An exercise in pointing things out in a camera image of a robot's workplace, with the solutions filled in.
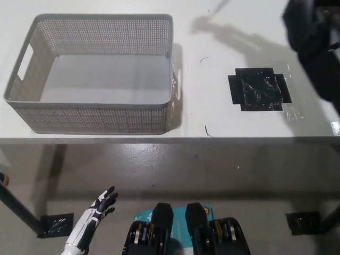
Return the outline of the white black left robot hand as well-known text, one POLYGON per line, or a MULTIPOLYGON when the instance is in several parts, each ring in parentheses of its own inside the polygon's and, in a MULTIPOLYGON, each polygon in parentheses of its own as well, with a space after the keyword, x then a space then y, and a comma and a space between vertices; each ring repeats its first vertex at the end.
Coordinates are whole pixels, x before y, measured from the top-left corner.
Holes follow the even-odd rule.
POLYGON ((62 254, 88 254, 90 243, 101 220, 112 213, 118 193, 111 186, 105 190, 92 205, 84 211, 70 236, 62 254))

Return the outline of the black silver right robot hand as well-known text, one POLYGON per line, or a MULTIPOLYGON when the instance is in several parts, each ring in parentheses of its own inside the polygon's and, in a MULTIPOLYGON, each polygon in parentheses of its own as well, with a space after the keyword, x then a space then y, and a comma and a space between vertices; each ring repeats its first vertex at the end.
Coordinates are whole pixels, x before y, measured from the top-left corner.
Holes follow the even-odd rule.
POLYGON ((319 1, 287 2, 282 19, 290 47, 300 55, 313 55, 329 43, 329 21, 319 1))

